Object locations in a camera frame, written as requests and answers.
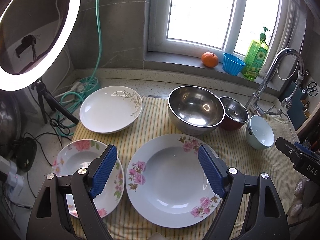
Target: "striped cloth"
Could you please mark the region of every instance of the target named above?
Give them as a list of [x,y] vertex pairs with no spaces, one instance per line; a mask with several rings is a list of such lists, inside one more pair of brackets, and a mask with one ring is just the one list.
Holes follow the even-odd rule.
[[[115,145],[118,149],[118,157],[124,171],[126,171],[131,157],[144,143],[163,134],[181,133],[169,119],[167,99],[144,97],[143,106],[143,111],[137,120],[118,133],[95,133],[79,123],[72,140],[95,139],[106,145]],[[292,141],[286,120],[269,115],[265,119],[272,127],[275,138],[282,136]],[[255,176],[263,171],[267,172],[271,176],[284,210],[287,212],[294,199],[293,192],[300,175],[292,168],[289,158],[278,151],[274,145],[264,151],[251,148],[245,139],[245,128],[246,125],[234,132],[226,132],[217,128],[212,133],[198,136],[198,138],[211,146],[228,167],[236,167],[243,174]],[[249,195],[244,195],[231,238],[240,233],[248,200]],[[164,228],[144,219],[134,209],[126,190],[124,190],[121,202],[111,214],[103,218],[103,222],[115,240],[145,240],[155,232],[170,240],[201,240],[218,209],[196,225],[187,228]],[[79,220],[72,217],[72,223],[77,236],[85,238]]]

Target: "window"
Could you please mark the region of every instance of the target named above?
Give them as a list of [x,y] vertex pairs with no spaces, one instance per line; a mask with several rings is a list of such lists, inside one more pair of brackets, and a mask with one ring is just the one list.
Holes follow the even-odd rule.
[[289,0],[151,0],[148,50],[194,57],[209,51],[220,62],[228,52],[243,59],[265,26],[273,58],[289,16]]

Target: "chrome faucet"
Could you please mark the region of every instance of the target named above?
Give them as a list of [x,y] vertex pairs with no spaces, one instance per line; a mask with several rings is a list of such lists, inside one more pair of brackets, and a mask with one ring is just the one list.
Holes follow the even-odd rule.
[[258,103],[258,101],[260,99],[260,95],[264,92],[264,90],[267,87],[268,83],[270,82],[271,78],[275,74],[280,61],[287,55],[296,56],[297,59],[298,59],[298,62],[299,62],[299,70],[298,70],[298,78],[296,80],[296,87],[293,90],[292,94],[289,97],[285,98],[281,103],[281,106],[284,107],[287,110],[289,110],[289,108],[291,107],[291,105],[292,105],[291,99],[292,99],[293,95],[295,94],[295,92],[297,91],[297,89],[298,89],[299,85],[301,84],[301,82],[303,80],[303,77],[304,77],[304,64],[303,64],[302,57],[301,57],[301,55],[299,54],[298,51],[296,51],[295,49],[286,48],[286,49],[281,50],[276,55],[275,59],[272,62],[271,68],[268,70],[267,75],[263,79],[263,81],[260,84],[260,86],[258,87],[257,91],[252,94],[252,96],[250,97],[249,101],[246,103],[245,107],[247,109],[249,109],[253,114],[259,115],[259,116],[263,116],[263,115],[267,114],[271,110],[271,108],[270,108],[268,111],[263,111],[257,105],[257,103]]

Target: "plate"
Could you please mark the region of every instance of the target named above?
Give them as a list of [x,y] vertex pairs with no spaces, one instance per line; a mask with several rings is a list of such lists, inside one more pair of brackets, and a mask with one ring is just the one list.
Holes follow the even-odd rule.
[[126,189],[134,208],[150,222],[168,228],[194,225],[220,202],[198,161],[205,143],[167,134],[144,144],[130,160]]
[[142,99],[133,89],[105,87],[92,93],[82,103],[80,120],[91,131],[115,133],[132,124],[141,110]]
[[[96,140],[79,140],[64,147],[53,162],[52,171],[58,177],[74,174],[80,168],[87,168],[91,161],[101,156],[107,146]],[[100,195],[93,200],[101,218],[110,214],[121,200],[124,172],[117,158],[110,176]],[[66,194],[69,213],[78,217],[72,195]]]

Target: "window pane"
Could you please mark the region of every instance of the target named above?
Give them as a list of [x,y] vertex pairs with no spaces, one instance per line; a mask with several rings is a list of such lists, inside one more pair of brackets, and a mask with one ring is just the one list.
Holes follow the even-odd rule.
[[259,39],[263,27],[266,32],[266,43],[270,43],[276,24],[279,0],[247,0],[244,18],[236,44],[235,52],[245,55],[253,39]]
[[222,48],[233,0],[172,0],[168,38]]

